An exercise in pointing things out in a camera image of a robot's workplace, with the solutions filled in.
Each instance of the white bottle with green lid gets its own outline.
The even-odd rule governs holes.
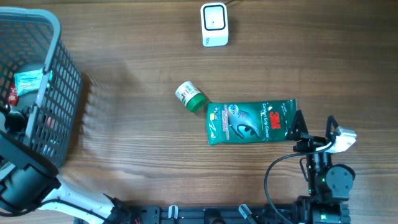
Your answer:
[[[177,96],[192,113],[198,111],[207,101],[204,94],[195,87],[191,81],[186,81],[181,84],[175,91],[175,96]]]

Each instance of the white charger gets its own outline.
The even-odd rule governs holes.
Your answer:
[[[228,43],[228,16],[222,2],[206,3],[200,8],[203,46],[216,47]]]

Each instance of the glove image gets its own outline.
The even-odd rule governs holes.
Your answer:
[[[241,139],[244,139],[243,133],[239,130],[240,126],[244,126],[244,131],[250,131],[250,135],[255,134],[257,138],[260,138],[260,133],[257,126],[253,123],[251,116],[248,112],[239,110],[237,113],[231,113],[228,111],[228,124],[232,130]]]

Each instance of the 3m logo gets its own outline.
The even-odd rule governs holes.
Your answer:
[[[271,128],[272,129],[280,129],[280,119],[278,112],[269,113],[269,117],[271,118]]]

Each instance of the teal packet in basket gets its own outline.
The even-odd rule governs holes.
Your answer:
[[[21,72],[16,73],[14,75],[15,86],[17,88],[18,96],[21,96],[25,93],[38,90],[40,88],[40,84],[42,83],[44,71],[43,69],[29,71],[29,72]],[[50,72],[49,80],[52,79],[52,71]]]
[[[209,103],[209,145],[285,141],[297,111],[297,100]]]

